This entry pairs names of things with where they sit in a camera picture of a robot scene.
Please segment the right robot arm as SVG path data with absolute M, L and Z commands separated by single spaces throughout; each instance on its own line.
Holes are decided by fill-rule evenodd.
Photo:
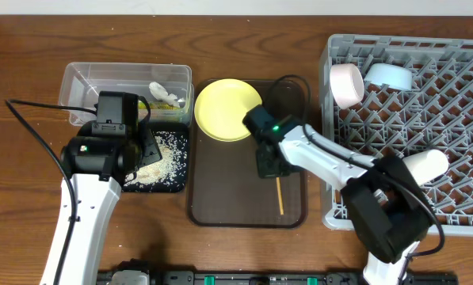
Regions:
M 366 283 L 404 282 L 419 242 L 439 224 L 421 186 L 447 171 L 448 159 L 441 151 L 406 158 L 357 154 L 293 116 L 275 119 L 261 105 L 249 110 L 242 122 L 258 144 L 260 177 L 281 177 L 301 168 L 339 190 L 368 250 Z

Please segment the wooden chopstick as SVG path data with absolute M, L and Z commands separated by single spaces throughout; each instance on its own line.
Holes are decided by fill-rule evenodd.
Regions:
M 283 204 L 283 196 L 282 196 L 282 191 L 281 191 L 281 184 L 280 184 L 280 178 L 276 178 L 276 186 L 277 186 L 277 200 L 278 200 L 278 205 L 279 205 L 279 212 L 280 215 L 284 215 L 284 204 Z

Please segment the yellow plate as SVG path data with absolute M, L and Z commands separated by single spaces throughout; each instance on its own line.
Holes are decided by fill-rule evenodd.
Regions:
M 210 138 L 235 142 L 250 135 L 243 118 L 261 104 L 261 96 L 249 83 L 225 78 L 201 90 L 194 105 L 194 116 L 199 128 Z

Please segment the light blue bowl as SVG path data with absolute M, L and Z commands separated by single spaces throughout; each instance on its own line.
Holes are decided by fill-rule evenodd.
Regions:
M 376 86 L 387 85 L 392 89 L 411 91 L 413 75 L 410 70 L 400 66 L 375 63 L 365 75 L 364 81 Z

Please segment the white cup green inside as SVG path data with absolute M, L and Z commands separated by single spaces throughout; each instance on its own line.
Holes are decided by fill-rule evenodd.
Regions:
M 415 182 L 422 186 L 448 171 L 447 156 L 440 150 L 427 150 L 403 159 Z

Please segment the green snack wrapper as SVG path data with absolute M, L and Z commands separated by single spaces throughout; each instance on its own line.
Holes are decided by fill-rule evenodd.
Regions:
M 181 110 L 180 107 L 175 107 L 169 105 L 165 102 L 158 101 L 158 102 L 148 102 L 144 104 L 142 101 L 138 101 L 138 108 L 143 110 L 162 110 L 162 111 L 178 111 Z

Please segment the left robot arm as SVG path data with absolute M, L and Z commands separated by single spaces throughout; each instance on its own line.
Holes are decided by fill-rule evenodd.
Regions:
M 94 284 L 105 236 L 127 176 L 162 159 L 149 127 L 139 118 L 146 98 L 102 91 L 96 117 L 62 149 L 59 218 L 42 284 Z

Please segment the white tissue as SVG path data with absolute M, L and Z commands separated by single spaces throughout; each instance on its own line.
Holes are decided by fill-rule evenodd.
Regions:
M 184 99 L 179 98 L 173 93 L 169 93 L 165 87 L 157 82 L 151 82 L 149 84 L 149 90 L 156 100 L 163 101 L 169 106 L 174 108 L 182 108 L 185 105 Z

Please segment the pile of rice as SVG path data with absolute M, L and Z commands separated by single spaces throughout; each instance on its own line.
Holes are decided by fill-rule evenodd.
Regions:
M 189 136 L 180 131 L 156 131 L 162 159 L 130 174 L 125 192 L 180 192 L 185 188 L 189 162 Z

